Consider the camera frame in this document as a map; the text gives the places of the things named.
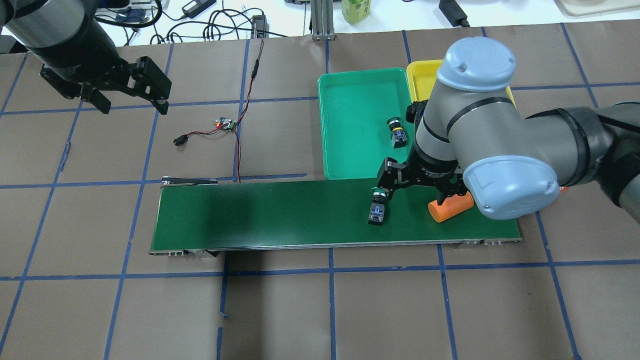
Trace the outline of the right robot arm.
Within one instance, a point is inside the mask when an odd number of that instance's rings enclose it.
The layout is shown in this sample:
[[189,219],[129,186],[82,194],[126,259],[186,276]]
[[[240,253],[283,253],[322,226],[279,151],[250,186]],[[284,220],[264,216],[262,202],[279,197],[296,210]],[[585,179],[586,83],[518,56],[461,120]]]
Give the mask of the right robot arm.
[[562,187],[598,182],[639,219],[639,103],[519,114],[506,88],[517,61],[493,38],[453,43],[430,97],[407,108],[406,161],[387,157],[372,189],[369,223],[384,222],[398,189],[434,187],[437,201],[468,193],[482,214],[510,220],[548,207]]

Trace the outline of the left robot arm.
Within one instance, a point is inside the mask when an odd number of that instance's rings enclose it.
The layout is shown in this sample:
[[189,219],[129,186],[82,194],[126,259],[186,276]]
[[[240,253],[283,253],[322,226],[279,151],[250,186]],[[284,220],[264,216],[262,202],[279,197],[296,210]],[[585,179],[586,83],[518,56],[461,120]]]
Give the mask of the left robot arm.
[[3,0],[1,25],[42,61],[41,77],[58,94],[108,114],[105,92],[148,101],[163,116],[172,82],[151,57],[130,63],[100,26],[95,0]]

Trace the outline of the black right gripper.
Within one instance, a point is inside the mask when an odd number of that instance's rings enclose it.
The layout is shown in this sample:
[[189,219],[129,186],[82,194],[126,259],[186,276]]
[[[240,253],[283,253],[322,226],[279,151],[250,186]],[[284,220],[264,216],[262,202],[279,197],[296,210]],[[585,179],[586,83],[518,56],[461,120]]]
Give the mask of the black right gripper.
[[393,200],[395,191],[411,186],[434,187],[438,190],[437,206],[455,195],[464,196],[469,189],[460,173],[456,173],[458,161],[443,161],[418,150],[411,150],[406,161],[393,157],[382,161],[376,187],[384,191],[387,201]]

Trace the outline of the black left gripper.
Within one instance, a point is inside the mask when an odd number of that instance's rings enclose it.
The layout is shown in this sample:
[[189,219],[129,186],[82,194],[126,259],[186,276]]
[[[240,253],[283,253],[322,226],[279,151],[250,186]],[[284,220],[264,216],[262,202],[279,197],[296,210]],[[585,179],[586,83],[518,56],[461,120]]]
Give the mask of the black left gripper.
[[172,81],[162,69],[146,55],[134,63],[123,60],[93,79],[66,80],[55,73],[53,68],[44,64],[39,75],[58,94],[68,100],[79,98],[91,103],[101,114],[108,115],[112,103],[102,93],[116,91],[130,97],[139,97],[148,101],[157,112],[166,116],[169,111]]

